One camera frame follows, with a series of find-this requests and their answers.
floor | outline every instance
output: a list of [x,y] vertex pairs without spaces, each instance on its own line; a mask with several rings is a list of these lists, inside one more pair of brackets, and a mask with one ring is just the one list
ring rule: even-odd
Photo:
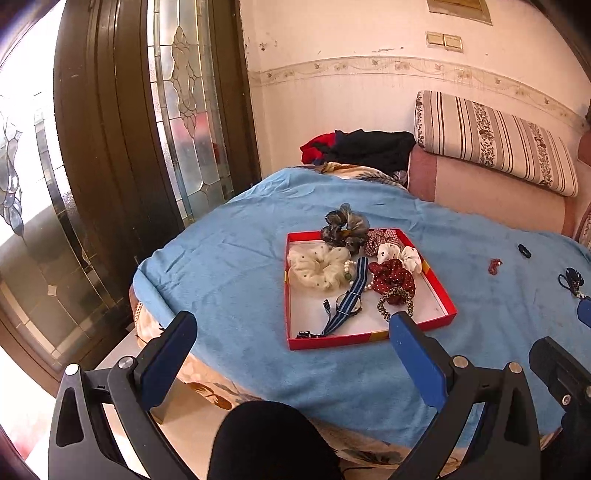
[[[137,356],[139,347],[132,331],[101,364],[100,368],[112,366],[125,355]],[[129,468],[146,476],[141,462],[125,436],[115,409],[107,405],[106,412],[119,448]],[[168,441],[198,478],[207,478],[207,468],[213,445],[213,439],[226,415],[222,410],[205,400],[197,392],[182,382],[175,381],[163,405],[165,409],[164,423],[160,425]],[[153,411],[156,417],[162,411]],[[47,480],[47,448],[48,432],[37,444],[27,459],[27,464],[41,480]],[[342,462],[342,468],[356,466]],[[345,474],[346,480],[385,480],[392,472],[382,469],[351,470]]]

cable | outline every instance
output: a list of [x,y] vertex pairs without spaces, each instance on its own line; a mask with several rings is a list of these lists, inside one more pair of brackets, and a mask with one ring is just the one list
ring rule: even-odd
[[374,468],[375,467],[373,467],[373,466],[350,466],[350,467],[347,467],[345,470],[343,470],[340,474],[343,477],[343,480],[346,480],[345,479],[345,472],[347,470],[373,470]]

wallpaper border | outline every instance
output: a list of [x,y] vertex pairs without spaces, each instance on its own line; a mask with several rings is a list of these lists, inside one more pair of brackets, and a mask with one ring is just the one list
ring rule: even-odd
[[315,77],[387,74],[425,77],[501,93],[534,106],[583,133],[583,117],[525,83],[487,70],[441,60],[398,56],[359,56],[312,60],[264,72],[249,72],[251,86],[269,86]]

black clothing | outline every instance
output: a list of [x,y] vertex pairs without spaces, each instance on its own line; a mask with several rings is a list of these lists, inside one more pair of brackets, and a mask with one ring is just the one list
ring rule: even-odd
[[390,176],[408,170],[408,157],[416,143],[410,132],[337,131],[337,139],[330,148],[316,147],[324,153],[323,161],[372,167]]
[[282,403],[232,410],[213,441],[207,480],[342,480],[339,458],[314,426]]

screw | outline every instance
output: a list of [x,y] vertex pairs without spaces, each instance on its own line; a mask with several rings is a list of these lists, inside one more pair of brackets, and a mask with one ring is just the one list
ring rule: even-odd
[[66,367],[66,375],[74,375],[80,367],[78,364],[70,364]]
[[453,358],[453,364],[458,368],[466,368],[468,366],[468,360],[463,356],[455,356]]
[[521,365],[518,364],[517,362],[511,362],[509,364],[509,370],[511,370],[515,374],[520,374],[523,371],[523,369],[521,368]]
[[133,364],[134,364],[134,359],[131,356],[125,356],[121,360],[119,360],[119,362],[117,363],[117,365],[119,365],[119,368],[129,368]]

